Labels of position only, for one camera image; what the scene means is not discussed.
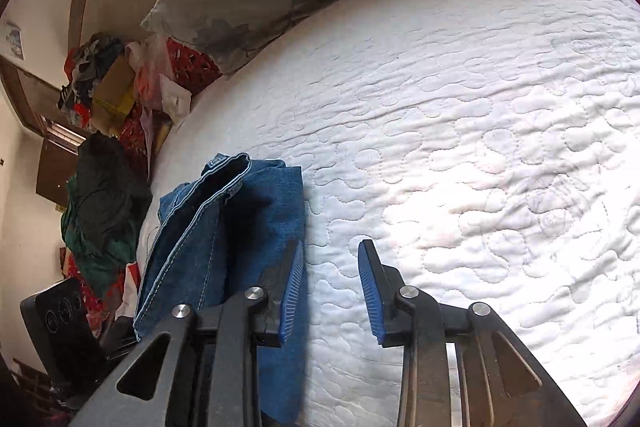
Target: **metal screw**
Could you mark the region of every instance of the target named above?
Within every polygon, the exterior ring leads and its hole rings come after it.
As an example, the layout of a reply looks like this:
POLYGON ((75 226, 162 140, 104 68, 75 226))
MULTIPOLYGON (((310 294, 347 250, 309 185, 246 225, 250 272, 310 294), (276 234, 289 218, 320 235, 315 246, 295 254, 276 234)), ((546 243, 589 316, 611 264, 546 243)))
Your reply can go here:
POLYGON ((264 290, 260 288, 260 286, 251 286, 251 288, 244 292, 244 296, 252 301, 261 298, 263 295, 264 290))
POLYGON ((491 313, 489 304, 484 304, 484 302, 474 302, 473 306, 471 306, 471 309, 476 315, 480 315, 481 317, 484 317, 485 315, 491 313))
POLYGON ((182 319, 191 313, 191 309, 187 304, 178 304, 173 310, 171 310, 171 314, 176 319, 182 319))
POLYGON ((402 286, 400 295, 405 299, 415 299, 418 296, 418 288, 415 286, 402 286))

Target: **poster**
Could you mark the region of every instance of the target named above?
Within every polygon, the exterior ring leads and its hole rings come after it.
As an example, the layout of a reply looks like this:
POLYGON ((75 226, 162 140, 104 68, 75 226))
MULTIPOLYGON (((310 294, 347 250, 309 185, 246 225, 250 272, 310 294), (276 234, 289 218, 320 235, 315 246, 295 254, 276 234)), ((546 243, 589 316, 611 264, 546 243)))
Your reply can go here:
POLYGON ((24 60, 24 54, 22 52, 22 36, 20 35, 20 28, 18 26, 11 24, 9 22, 5 23, 5 39, 9 44, 9 49, 11 49, 12 54, 15 57, 20 58, 20 60, 24 60))

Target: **bed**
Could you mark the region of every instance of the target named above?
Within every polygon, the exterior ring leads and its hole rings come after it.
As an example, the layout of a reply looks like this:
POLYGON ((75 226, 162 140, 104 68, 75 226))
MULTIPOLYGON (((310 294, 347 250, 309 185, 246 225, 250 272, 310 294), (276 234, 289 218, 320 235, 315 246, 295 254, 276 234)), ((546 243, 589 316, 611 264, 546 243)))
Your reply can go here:
POLYGON ((402 352, 370 333, 356 249, 437 300, 489 303, 590 426, 640 378, 640 7, 340 0, 209 86, 159 197, 218 152, 303 169, 302 423, 396 423, 402 352))

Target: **denim fabric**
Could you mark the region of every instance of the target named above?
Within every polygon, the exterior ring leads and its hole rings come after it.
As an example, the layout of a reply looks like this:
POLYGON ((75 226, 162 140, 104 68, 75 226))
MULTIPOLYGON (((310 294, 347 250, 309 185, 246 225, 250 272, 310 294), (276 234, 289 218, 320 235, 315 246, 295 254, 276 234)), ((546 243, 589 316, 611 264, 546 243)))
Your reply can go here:
MULTIPOLYGON (((148 254, 134 327, 139 337, 178 303, 216 306, 255 285, 290 239, 304 241, 299 167, 246 154, 217 155, 201 177, 160 200, 160 230, 148 254)), ((308 327, 306 271, 284 347, 259 347, 261 409, 282 425, 302 404, 308 327)))

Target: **white wall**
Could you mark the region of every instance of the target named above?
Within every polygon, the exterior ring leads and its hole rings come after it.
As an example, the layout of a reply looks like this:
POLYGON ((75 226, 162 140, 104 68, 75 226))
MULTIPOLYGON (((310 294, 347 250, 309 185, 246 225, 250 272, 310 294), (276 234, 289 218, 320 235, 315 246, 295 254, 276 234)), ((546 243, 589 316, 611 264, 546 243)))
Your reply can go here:
POLYGON ((71 0, 11 0, 0 18, 0 54, 56 88, 66 85, 70 6, 71 0), (20 28, 24 60, 9 49, 6 22, 20 28))
MULTIPOLYGON (((9 101, 4 93, 4 89, 0 86, 0 158, 4 160, 4 165, 0 166, 0 226, 4 217, 6 208, 6 198, 9 192, 11 177, 14 172, 14 164, 17 156, 20 138, 23 134, 23 127, 18 121, 14 110, 11 108, 9 101)), ((2 255, 0 251, 0 269, 2 263, 2 255)), ((5 286, 4 276, 0 273, 0 317, 4 315, 5 304, 2 301, 2 288, 5 286)), ((0 319, 0 349, 4 352, 6 346, 2 342, 6 338, 4 323, 0 319)))
POLYGON ((0 341, 6 359, 15 357, 43 371, 20 315, 20 301, 62 279, 62 214, 36 194, 41 147, 41 137, 25 132, 13 161, 0 239, 0 341))

